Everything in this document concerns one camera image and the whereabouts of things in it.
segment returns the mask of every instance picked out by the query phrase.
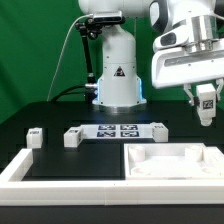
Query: black tabletop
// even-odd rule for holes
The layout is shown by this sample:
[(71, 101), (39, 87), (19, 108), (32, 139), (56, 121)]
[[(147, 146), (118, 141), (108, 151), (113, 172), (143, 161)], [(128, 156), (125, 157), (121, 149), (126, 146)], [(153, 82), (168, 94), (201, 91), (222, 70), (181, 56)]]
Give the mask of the black tabletop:
[[(195, 108), (182, 101), (158, 101), (143, 111), (111, 115), (84, 102), (32, 103), (0, 125), (0, 168), (26, 147), (29, 128), (44, 130), (42, 149), (24, 180), (122, 180), (123, 144), (141, 140), (84, 140), (78, 150), (66, 150), (63, 134), (84, 124), (149, 124), (162, 122), (170, 143), (204, 143), (224, 151), (224, 112), (210, 127), (200, 125)], [(1, 207), (3, 223), (221, 223), (224, 205), (50, 206)]]

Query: white plastic part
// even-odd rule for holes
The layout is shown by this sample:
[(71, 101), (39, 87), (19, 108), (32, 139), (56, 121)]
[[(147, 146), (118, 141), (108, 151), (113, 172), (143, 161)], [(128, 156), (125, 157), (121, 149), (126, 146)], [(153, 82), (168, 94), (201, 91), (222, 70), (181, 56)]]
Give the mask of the white plastic part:
[(213, 51), (210, 53), (194, 57), (188, 57), (182, 47), (158, 51), (152, 61), (152, 84), (156, 88), (163, 88), (223, 78), (224, 57), (217, 57), (223, 50), (224, 39), (213, 42)]
[[(136, 165), (135, 178), (122, 181), (22, 181), (8, 182), (10, 178), (0, 175), (1, 206), (48, 206), (48, 205), (145, 205), (145, 204), (223, 204), (224, 172), (223, 154), (215, 148), (203, 148), (204, 165), (196, 167), (199, 176), (195, 178), (150, 178), (153, 170), (143, 168), (141, 163), (128, 161), (128, 145), (125, 145), (125, 171), (131, 172)], [(155, 156), (181, 156), (184, 159), (184, 148), (189, 144), (144, 144), (146, 153), (149, 145), (154, 149), (149, 153)], [(22, 163), (30, 163), (29, 156), (21, 158)], [(186, 166), (195, 174), (195, 164)]]
[(32, 149), (22, 149), (0, 175), (2, 182), (21, 181), (33, 164)]
[(26, 135), (27, 148), (39, 149), (43, 143), (42, 128), (31, 128)]
[(185, 160), (200, 162), (203, 159), (203, 147), (200, 145), (188, 145), (185, 148)]
[(212, 118), (216, 116), (216, 90), (212, 84), (196, 87), (200, 105), (197, 112), (203, 126), (210, 126)]
[(162, 123), (152, 123), (150, 125), (155, 142), (168, 142), (169, 130)]
[(143, 162), (145, 160), (145, 148), (143, 146), (130, 146), (129, 158), (133, 162)]
[[(144, 147), (145, 159), (134, 161), (130, 149)], [(128, 180), (195, 179), (224, 180), (224, 155), (204, 144), (125, 144), (125, 176)]]
[(125, 17), (147, 17), (153, 0), (79, 0), (84, 14), (106, 11), (122, 11)]
[(136, 74), (134, 37), (120, 26), (103, 29), (103, 75), (93, 104), (123, 108), (145, 104), (141, 79)]
[(83, 128), (72, 127), (64, 134), (64, 147), (77, 148), (83, 140)]

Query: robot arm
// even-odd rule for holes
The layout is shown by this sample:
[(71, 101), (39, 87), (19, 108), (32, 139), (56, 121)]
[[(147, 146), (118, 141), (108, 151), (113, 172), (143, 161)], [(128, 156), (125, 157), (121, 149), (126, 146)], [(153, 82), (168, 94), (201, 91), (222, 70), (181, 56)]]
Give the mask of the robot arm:
[(151, 2), (152, 0), (79, 0), (83, 13), (92, 14), (86, 25), (91, 27), (97, 24), (102, 30), (103, 74), (97, 82), (97, 98), (92, 102), (96, 109), (123, 113), (144, 108), (146, 100), (142, 97), (141, 79), (136, 74), (135, 39), (116, 20), (123, 16), (148, 16)]
[(79, 0), (84, 14), (95, 12), (122, 11), (124, 17), (148, 17), (153, 0)]
[[(157, 0), (151, 5), (152, 11), (152, 27), (162, 33), (153, 46), (156, 52), (152, 61), (153, 85), (156, 88), (183, 85), (191, 105), (197, 106), (201, 124), (209, 126), (223, 87), (224, 39), (219, 38), (217, 24), (223, 19), (224, 2)], [(210, 80), (216, 80), (218, 89), (212, 84), (199, 85), (194, 97), (191, 84)]]

